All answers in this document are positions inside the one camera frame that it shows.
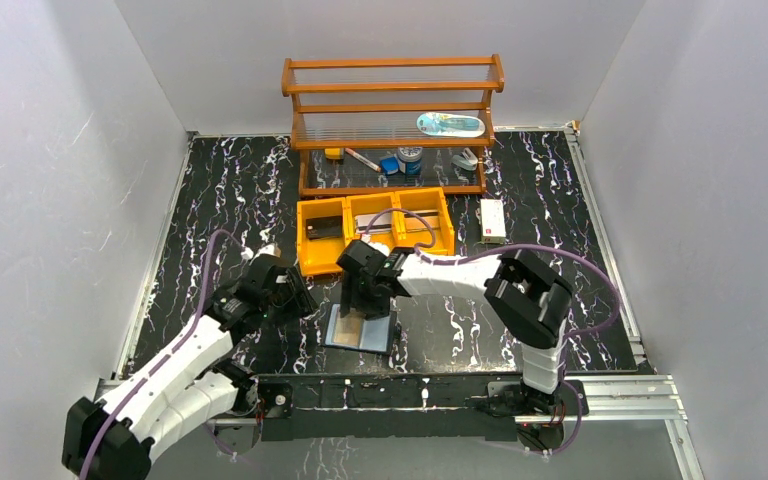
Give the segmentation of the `gold VIP card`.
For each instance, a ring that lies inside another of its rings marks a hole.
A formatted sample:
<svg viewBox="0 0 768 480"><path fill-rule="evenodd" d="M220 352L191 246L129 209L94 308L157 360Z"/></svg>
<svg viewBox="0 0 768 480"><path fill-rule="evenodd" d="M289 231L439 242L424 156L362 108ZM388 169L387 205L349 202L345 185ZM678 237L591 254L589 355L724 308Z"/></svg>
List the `gold VIP card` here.
<svg viewBox="0 0 768 480"><path fill-rule="evenodd" d="M337 314L329 320L325 344L329 347L358 350L362 343L364 324L364 318L340 318Z"/></svg>

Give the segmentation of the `black leather card holder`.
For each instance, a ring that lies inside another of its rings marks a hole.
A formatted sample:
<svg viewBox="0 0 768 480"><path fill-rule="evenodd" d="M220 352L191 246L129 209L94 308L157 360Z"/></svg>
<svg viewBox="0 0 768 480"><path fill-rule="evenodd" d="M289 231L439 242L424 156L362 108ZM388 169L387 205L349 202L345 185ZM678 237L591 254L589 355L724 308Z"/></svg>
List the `black leather card holder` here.
<svg viewBox="0 0 768 480"><path fill-rule="evenodd" d="M341 306L332 304L322 344L327 348L389 355L396 342L397 330L396 312L371 318L352 309L343 315Z"/></svg>

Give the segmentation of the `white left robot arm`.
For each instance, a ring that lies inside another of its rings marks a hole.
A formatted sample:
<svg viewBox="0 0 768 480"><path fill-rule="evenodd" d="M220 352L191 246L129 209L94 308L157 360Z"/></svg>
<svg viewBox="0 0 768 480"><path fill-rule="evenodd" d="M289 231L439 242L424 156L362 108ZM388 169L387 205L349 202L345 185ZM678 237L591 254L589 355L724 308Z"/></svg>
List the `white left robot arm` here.
<svg viewBox="0 0 768 480"><path fill-rule="evenodd" d="M258 377L233 351L260 327L316 308L299 268L261 249L131 378L70 407L62 465L79 479L144 479L172 445L214 417L262 412Z"/></svg>

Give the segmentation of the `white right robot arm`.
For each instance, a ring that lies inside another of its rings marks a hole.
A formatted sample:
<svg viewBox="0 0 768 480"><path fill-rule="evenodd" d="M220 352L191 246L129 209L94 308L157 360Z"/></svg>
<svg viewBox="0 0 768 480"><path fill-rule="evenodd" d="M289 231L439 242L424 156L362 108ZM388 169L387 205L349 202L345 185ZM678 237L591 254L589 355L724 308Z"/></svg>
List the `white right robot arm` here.
<svg viewBox="0 0 768 480"><path fill-rule="evenodd" d="M522 346L525 405L547 414L561 403L561 350L572 287L526 247L507 245L460 257L353 240L336 264L343 273L344 313L382 317L396 297L441 295L475 302Z"/></svg>

